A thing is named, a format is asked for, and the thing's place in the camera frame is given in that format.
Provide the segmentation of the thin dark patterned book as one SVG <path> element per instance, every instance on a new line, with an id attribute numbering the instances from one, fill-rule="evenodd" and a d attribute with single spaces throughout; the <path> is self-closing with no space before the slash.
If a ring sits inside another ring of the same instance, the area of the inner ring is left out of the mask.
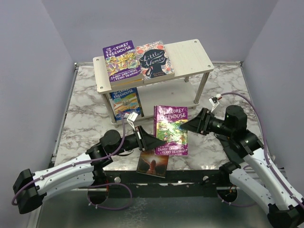
<path id="1" fill-rule="evenodd" d="M 142 151 L 140 153 L 136 172 L 154 177 L 165 178 L 168 160 L 168 156 L 157 155 L 155 154 L 154 150 Z"/>

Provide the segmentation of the purple 117-Storey Treehouse book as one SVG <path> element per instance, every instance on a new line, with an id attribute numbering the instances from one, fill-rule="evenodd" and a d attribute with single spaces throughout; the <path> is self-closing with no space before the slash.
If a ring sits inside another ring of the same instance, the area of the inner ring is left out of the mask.
<path id="1" fill-rule="evenodd" d="M 188 131 L 181 125 L 188 121 L 188 108 L 156 105 L 154 107 L 154 136 L 165 142 L 155 149 L 157 155 L 188 155 Z"/>

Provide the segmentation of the blue 91-Storey Treehouse book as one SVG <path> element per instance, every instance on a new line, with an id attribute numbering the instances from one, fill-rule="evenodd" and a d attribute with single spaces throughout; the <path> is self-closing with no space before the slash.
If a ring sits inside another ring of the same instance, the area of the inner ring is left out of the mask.
<path id="1" fill-rule="evenodd" d="M 110 93 L 115 119 L 121 120 L 120 112 L 132 113 L 136 112 L 141 117 L 144 117 L 141 101 L 136 87 L 119 90 Z"/>

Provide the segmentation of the Little Women dark book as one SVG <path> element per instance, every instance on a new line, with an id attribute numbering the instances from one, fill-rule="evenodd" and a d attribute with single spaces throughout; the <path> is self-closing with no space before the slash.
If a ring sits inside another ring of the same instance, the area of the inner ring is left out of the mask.
<path id="1" fill-rule="evenodd" d="M 161 40 L 137 46 L 135 51 L 140 63 L 144 84 L 174 78 L 173 65 Z"/>

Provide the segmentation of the orange 130-Storey Treehouse book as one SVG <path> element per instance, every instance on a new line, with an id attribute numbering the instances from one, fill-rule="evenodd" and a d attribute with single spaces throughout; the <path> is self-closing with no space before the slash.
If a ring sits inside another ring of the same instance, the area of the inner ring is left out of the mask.
<path id="1" fill-rule="evenodd" d="M 126 85 L 126 84 L 129 84 L 129 83 L 135 83 L 135 82 L 141 82 L 141 81 L 142 81 L 142 78 L 135 78 L 133 80 L 123 79 L 123 80 L 118 80 L 118 81 L 115 81 L 115 82 L 110 82 L 110 85 L 111 85 L 111 87 L 121 86 L 121 85 Z"/>

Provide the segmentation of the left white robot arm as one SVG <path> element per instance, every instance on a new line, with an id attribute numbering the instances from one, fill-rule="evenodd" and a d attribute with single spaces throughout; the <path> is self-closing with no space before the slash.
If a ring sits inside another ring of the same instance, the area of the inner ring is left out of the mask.
<path id="1" fill-rule="evenodd" d="M 42 171 L 23 170 L 14 185 L 11 201 L 20 214 L 39 208 L 55 195 L 76 188 L 98 188 L 108 183 L 104 167 L 112 163 L 112 157 L 126 151 L 147 151 L 165 144 L 165 141 L 147 133 L 141 126 L 132 134 L 107 131 L 99 142 L 86 152 L 58 166 Z"/>

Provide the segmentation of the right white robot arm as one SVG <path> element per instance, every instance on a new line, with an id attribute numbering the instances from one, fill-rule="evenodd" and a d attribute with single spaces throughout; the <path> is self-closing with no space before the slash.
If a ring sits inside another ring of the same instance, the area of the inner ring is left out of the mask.
<path id="1" fill-rule="evenodd" d="M 272 162 L 259 138 L 247 129 L 247 115 L 243 108 L 228 106 L 224 120 L 202 108 L 181 128 L 201 135 L 215 133 L 227 137 L 232 150 L 255 171 L 261 181 L 251 178 L 234 161 L 220 167 L 218 180 L 224 186 L 233 184 L 243 190 L 263 209 L 272 227 L 296 228 L 304 223 L 303 196 Z"/>

